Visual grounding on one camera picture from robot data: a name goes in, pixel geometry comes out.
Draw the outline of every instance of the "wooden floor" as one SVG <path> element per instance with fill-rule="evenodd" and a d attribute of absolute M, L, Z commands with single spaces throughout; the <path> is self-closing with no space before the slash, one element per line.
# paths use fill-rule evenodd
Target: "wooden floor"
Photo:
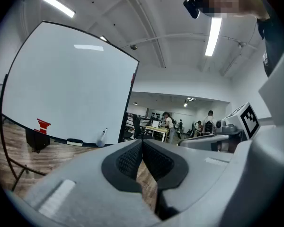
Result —
<path fill-rule="evenodd" d="M 98 149 L 69 146 L 51 140 L 51 144 L 37 154 L 32 152 L 31 147 L 26 142 L 25 129 L 6 120 L 3 124 L 3 130 L 9 157 L 44 173 L 50 173 L 60 166 L 61 163 L 69 161 L 79 154 Z M 13 166 L 16 174 L 18 174 L 21 168 L 14 164 Z M 14 193 L 19 197 L 24 197 L 28 189 L 41 178 L 42 176 L 38 174 L 32 172 L 26 174 L 24 172 Z M 15 178 L 7 164 L 0 137 L 0 182 L 4 189 L 10 190 L 14 181 Z M 149 173 L 144 162 L 142 162 L 139 167 L 137 182 L 142 186 L 143 199 L 150 208 L 154 210 L 157 196 L 157 183 Z"/>

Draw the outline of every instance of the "ceiling light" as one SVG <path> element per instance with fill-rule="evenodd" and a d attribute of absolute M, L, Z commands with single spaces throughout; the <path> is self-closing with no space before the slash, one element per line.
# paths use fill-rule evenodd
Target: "ceiling light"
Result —
<path fill-rule="evenodd" d="M 222 23 L 221 18 L 212 18 L 212 25 L 211 25 L 211 28 L 210 28 L 210 34 L 209 34 L 207 49 L 206 49 L 206 52 L 205 52 L 206 56 L 212 56 L 213 55 L 213 52 L 214 52 L 214 49 L 216 47 L 217 40 L 218 40 L 218 37 L 219 37 L 221 23 Z"/>
<path fill-rule="evenodd" d="M 74 44 L 74 47 L 76 49 L 103 51 L 103 47 L 102 46 L 89 45 L 89 44 Z"/>
<path fill-rule="evenodd" d="M 107 41 L 107 39 L 104 36 L 100 37 L 101 40 Z"/>
<path fill-rule="evenodd" d="M 49 4 L 53 5 L 63 13 L 67 14 L 70 17 L 74 17 L 75 12 L 70 10 L 68 7 L 64 6 L 62 3 L 58 2 L 57 0 L 43 0 L 48 2 Z"/>

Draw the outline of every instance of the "whiteboard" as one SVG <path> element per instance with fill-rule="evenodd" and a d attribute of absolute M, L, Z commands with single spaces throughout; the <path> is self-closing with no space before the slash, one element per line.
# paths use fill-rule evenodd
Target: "whiteboard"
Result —
<path fill-rule="evenodd" d="M 96 143 L 108 128 L 105 143 L 115 144 L 138 64 L 97 37 L 42 22 L 10 68 L 2 113 L 62 140 Z"/>

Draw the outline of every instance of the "cable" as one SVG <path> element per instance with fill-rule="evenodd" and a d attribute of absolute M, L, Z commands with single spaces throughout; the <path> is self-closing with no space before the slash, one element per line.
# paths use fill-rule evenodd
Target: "cable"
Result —
<path fill-rule="evenodd" d="M 255 23 L 254 32 L 252 33 L 252 36 L 251 36 L 250 40 L 248 41 L 248 43 L 247 43 L 246 45 L 249 44 L 249 42 L 251 41 L 252 37 L 254 36 L 255 30 L 256 30 L 256 26 L 257 26 L 257 21 L 256 21 L 256 23 Z"/>

